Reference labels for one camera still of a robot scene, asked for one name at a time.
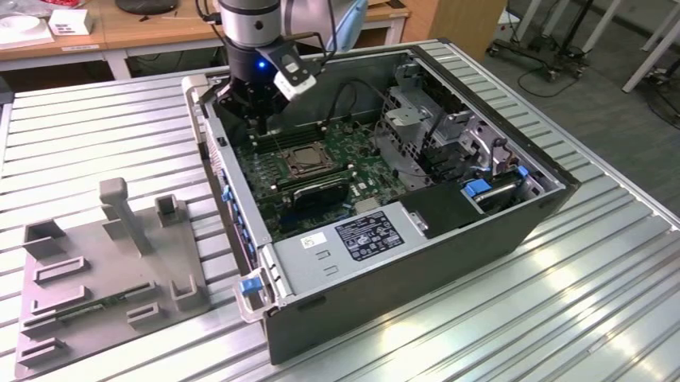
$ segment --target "barcode sticker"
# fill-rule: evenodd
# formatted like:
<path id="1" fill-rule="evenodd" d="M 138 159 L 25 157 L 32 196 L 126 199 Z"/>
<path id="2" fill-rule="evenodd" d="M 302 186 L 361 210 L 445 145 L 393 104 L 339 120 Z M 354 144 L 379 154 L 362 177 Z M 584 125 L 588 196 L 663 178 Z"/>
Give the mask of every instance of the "barcode sticker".
<path id="1" fill-rule="evenodd" d="M 76 46 L 65 46 L 64 48 L 61 48 L 61 50 L 64 52 L 72 52 L 75 50 L 91 50 L 91 49 L 99 49 L 99 45 L 98 44 L 94 44 L 94 45 L 76 45 Z"/>

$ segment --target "gray plastic holder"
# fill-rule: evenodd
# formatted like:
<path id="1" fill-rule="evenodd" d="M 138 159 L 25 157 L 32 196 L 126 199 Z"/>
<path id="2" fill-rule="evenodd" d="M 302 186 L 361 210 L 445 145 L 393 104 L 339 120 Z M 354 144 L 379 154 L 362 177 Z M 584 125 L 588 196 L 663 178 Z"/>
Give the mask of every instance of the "gray plastic holder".
<path id="1" fill-rule="evenodd" d="M 100 184 L 106 220 L 25 226 L 19 379 L 204 313 L 206 283 L 186 202 L 132 212 L 122 178 Z"/>

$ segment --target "white sticker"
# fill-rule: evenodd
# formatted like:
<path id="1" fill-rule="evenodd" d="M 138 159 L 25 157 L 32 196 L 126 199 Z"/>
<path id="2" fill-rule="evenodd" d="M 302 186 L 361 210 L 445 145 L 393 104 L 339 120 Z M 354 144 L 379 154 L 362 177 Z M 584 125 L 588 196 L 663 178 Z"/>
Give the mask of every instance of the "white sticker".
<path id="1" fill-rule="evenodd" d="M 76 45 L 76 46 L 65 46 L 64 48 L 61 48 L 61 50 L 64 52 L 72 52 L 75 50 L 92 50 L 92 49 L 99 49 L 99 45 L 98 44 L 94 44 L 94 45 Z"/>
<path id="2" fill-rule="evenodd" d="M 299 240 L 305 249 L 310 249 L 314 245 L 323 244 L 326 241 L 326 235 L 322 232 L 306 236 Z"/>

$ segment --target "circuit board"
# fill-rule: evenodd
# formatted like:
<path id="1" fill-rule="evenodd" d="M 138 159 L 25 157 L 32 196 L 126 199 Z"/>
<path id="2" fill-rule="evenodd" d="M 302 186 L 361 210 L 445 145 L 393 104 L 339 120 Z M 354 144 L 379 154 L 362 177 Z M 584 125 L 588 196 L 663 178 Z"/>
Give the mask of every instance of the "circuit board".
<path id="1" fill-rule="evenodd" d="M 319 140 L 313 142 L 307 140 L 293 146 L 290 139 L 279 138 L 274 139 L 275 150 L 269 152 L 252 144 L 236 148 L 274 241 L 354 216 L 358 202 L 385 205 L 405 194 L 406 187 L 393 176 L 393 169 L 371 144 L 371 134 L 373 125 L 338 122 L 329 125 Z M 291 212 L 294 194 L 331 182 L 349 186 L 345 200 L 331 205 L 317 202 L 305 211 Z"/>

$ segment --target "cpu socket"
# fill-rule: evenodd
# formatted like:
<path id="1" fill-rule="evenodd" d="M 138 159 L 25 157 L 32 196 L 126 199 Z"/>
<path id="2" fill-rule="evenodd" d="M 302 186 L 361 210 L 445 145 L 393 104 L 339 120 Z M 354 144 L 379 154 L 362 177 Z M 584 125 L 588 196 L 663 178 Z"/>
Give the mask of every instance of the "cpu socket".
<path id="1" fill-rule="evenodd" d="M 325 172 L 334 166 L 319 142 L 287 149 L 282 152 L 282 156 L 290 173 L 297 178 Z"/>

